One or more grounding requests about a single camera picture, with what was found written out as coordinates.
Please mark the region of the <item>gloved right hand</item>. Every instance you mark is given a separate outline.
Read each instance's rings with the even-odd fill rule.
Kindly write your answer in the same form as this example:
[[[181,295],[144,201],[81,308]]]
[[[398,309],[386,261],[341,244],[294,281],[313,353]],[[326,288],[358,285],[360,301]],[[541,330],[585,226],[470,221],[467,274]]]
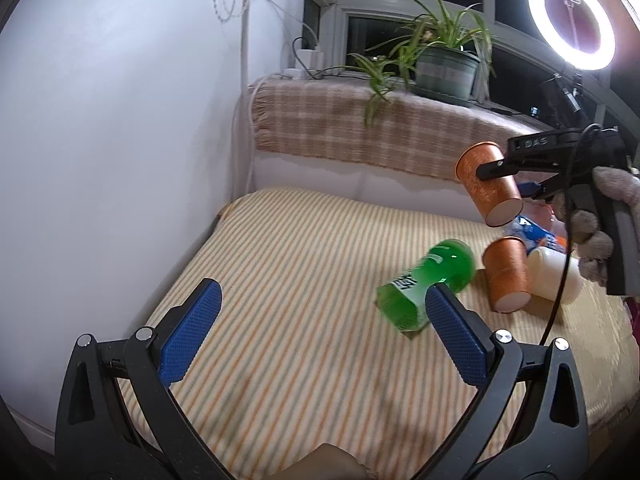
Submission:
[[[634,235],[630,238],[639,248],[639,171],[596,167],[592,170],[594,184],[607,198],[622,202],[629,207]],[[552,208],[555,217],[572,231],[572,240],[578,245],[578,269],[586,280],[605,287],[608,282],[606,260],[612,256],[614,242],[600,229],[600,223],[592,212],[574,209],[567,219],[564,195],[559,192],[553,197]]]

